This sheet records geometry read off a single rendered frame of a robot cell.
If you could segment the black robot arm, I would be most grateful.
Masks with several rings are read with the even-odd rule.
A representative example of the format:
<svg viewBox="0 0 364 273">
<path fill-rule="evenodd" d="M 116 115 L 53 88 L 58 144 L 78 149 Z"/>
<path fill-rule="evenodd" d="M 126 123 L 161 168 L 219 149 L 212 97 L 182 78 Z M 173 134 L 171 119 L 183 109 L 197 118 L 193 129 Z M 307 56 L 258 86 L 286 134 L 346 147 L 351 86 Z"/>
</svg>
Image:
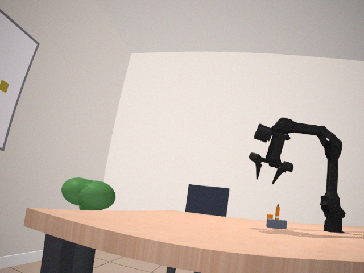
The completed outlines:
<svg viewBox="0 0 364 273">
<path fill-rule="evenodd" d="M 325 126 L 297 123 L 284 117 L 278 120 L 272 128 L 259 124 L 254 139 L 266 143 L 270 141 L 273 135 L 270 144 L 277 144 L 283 148 L 284 141 L 291 139 L 288 133 L 317 135 L 323 145 L 327 158 L 326 193 L 321 196 L 320 202 L 321 210 L 326 217 L 324 231 L 343 233 L 342 218 L 346 213 L 340 207 L 340 199 L 337 193 L 338 159 L 342 151 L 342 142 Z"/>
</svg>

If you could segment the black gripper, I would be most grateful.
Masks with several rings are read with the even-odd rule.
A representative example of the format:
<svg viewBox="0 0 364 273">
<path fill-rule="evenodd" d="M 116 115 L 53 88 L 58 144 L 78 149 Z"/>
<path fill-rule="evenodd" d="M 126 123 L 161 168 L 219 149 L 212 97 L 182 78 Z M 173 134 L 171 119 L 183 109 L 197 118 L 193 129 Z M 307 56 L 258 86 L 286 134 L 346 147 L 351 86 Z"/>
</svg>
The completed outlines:
<svg viewBox="0 0 364 273">
<path fill-rule="evenodd" d="M 274 182 L 279 178 L 279 176 L 282 173 L 286 173 L 288 172 L 292 172 L 293 171 L 293 164 L 289 163 L 287 161 L 279 162 L 280 159 L 280 154 L 282 153 L 282 147 L 278 146 L 277 144 L 270 144 L 269 145 L 269 149 L 267 152 L 267 155 L 265 158 L 262 158 L 259 154 L 256 154 L 254 152 L 252 152 L 249 155 L 249 159 L 254 162 L 256 164 L 256 176 L 258 179 L 259 173 L 260 173 L 260 168 L 262 166 L 261 162 L 265 162 L 271 165 L 275 165 L 278 166 L 278 170 L 275 174 L 275 177 L 273 179 L 272 184 L 274 184 Z"/>
</svg>

